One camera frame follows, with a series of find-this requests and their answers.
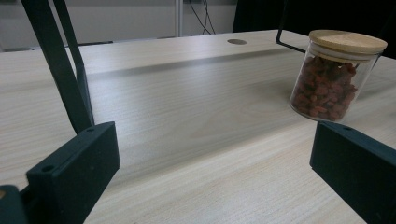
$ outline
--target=wooden table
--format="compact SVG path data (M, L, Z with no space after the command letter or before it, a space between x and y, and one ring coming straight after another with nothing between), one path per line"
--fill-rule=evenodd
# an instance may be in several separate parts
M86 223L362 223L309 166L316 123L289 106L304 55L275 39L81 47L95 121L116 121L121 160ZM395 74L382 57L345 120L390 147ZM0 105L0 185L22 189L25 172L75 136L40 50L0 54Z

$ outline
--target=black metal rod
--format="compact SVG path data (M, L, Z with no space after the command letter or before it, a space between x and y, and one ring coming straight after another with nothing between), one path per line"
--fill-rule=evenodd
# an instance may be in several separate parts
M88 89L88 81L85 73L84 62L82 60L81 53L79 52L78 42L76 40L73 25L67 11L67 6L64 0L54 0L53 3L55 5L56 11L58 12L59 20L61 21L62 28L64 29L64 36L66 37L67 44L70 48L70 52L75 63L78 88L81 92L82 100L84 101L88 116L90 117L91 124L93 125L94 120L91 106L91 98Z
M76 133L93 125L48 0L22 0Z
M379 32L379 34L377 36L378 38L383 38L384 35L387 33L387 31L390 29L390 24L392 21L394 21L395 14L396 14L396 5L393 8L392 12L390 13L390 15L389 15L387 21L385 22L384 26L382 27L381 31Z
M277 30L276 43L278 45L282 45L282 46L287 47L289 49L294 49L294 50L300 51L301 53L305 53L305 50L299 49L297 47L294 47L294 46L286 44L286 43L283 43L280 40L280 37L282 36L282 31L283 31L283 29L285 27L285 24L286 24L286 18L288 17L289 7L290 7L290 0L285 0L284 1L284 6L283 6L282 18L280 20L279 29Z

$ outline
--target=glass jar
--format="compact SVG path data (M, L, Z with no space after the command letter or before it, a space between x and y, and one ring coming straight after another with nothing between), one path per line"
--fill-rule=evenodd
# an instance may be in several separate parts
M387 42L333 30L312 31L309 38L290 105L307 118L340 122Z

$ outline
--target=table surface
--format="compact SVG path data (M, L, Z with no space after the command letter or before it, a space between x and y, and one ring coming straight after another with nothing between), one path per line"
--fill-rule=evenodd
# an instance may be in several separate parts
M316 123L289 106L304 55L275 39L81 47L95 122L116 121L121 161L86 223L362 223L309 166ZM395 74L381 57L344 122L390 147ZM75 136L40 50L0 54L0 105L0 185L22 189L25 172Z

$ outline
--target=table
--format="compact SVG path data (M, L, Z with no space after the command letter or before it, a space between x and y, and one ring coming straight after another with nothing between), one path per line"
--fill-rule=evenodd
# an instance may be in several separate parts
M309 166L316 123L289 106L304 55L275 39L81 47L95 122L116 121L121 161L86 223L362 223ZM390 147L394 74L381 57L344 122ZM40 50L0 54L0 105L0 185L22 189L25 172L75 136Z

